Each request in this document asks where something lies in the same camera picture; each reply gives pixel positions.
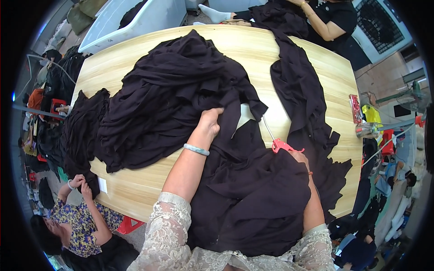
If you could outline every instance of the orange cloth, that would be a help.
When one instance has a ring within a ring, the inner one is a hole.
[[[27,106],[28,108],[32,108],[32,109],[36,109],[36,110],[41,110],[41,102],[42,102],[42,98],[44,98],[44,89],[43,88],[37,88],[35,90],[33,90],[32,94],[29,96],[29,105]]]

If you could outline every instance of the bracelet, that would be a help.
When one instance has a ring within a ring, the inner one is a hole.
[[[72,181],[72,179],[69,179],[69,180],[68,180],[68,187],[69,187],[71,190],[74,190],[75,188],[73,188],[73,187],[69,184],[70,181]]]
[[[194,151],[196,153],[200,153],[200,154],[205,155],[205,156],[210,155],[209,151],[201,149],[201,148],[198,148],[198,147],[195,147],[195,146],[187,144],[187,143],[184,144],[184,148],[186,148],[187,150]]]
[[[313,15],[313,14],[315,14],[315,13],[316,13],[316,12],[313,11],[312,13],[307,14],[307,15],[306,15],[306,18],[308,18],[309,16],[311,16],[311,15]]]

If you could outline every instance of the wooden table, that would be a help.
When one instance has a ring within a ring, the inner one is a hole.
[[[279,47],[273,34],[264,29],[245,26],[201,25],[184,26],[143,35],[107,48],[84,61],[72,97],[77,99],[79,90],[87,97],[101,88],[114,95],[122,87],[122,78],[132,70],[136,61],[159,43],[187,35],[192,29],[226,56],[238,61],[247,71],[250,81],[262,102],[268,105],[267,123],[275,137],[286,139],[290,119],[280,103],[270,77],[270,66],[278,60]],[[347,183],[341,190],[343,197],[331,213],[337,217],[352,211],[360,178],[362,140],[355,135],[349,94],[358,94],[350,62],[339,55],[313,43],[291,37],[304,48],[324,88],[327,102],[326,122],[341,134],[339,144],[330,157],[345,162],[352,159],[353,167],[346,175]],[[263,121],[261,134],[267,147],[271,137]],[[101,192],[97,200],[109,208],[132,218],[147,222],[152,206],[158,198],[167,174],[181,150],[167,158],[139,170],[120,170],[107,173],[105,164],[95,159],[91,171],[107,181],[107,194]]]

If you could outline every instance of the lace sleeve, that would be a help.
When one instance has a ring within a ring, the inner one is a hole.
[[[294,249],[296,249],[295,261],[307,270],[335,271],[332,241],[325,224],[308,230]]]
[[[190,204],[172,193],[161,192],[149,216],[140,255],[127,271],[179,270],[190,257],[186,245],[191,224]]]

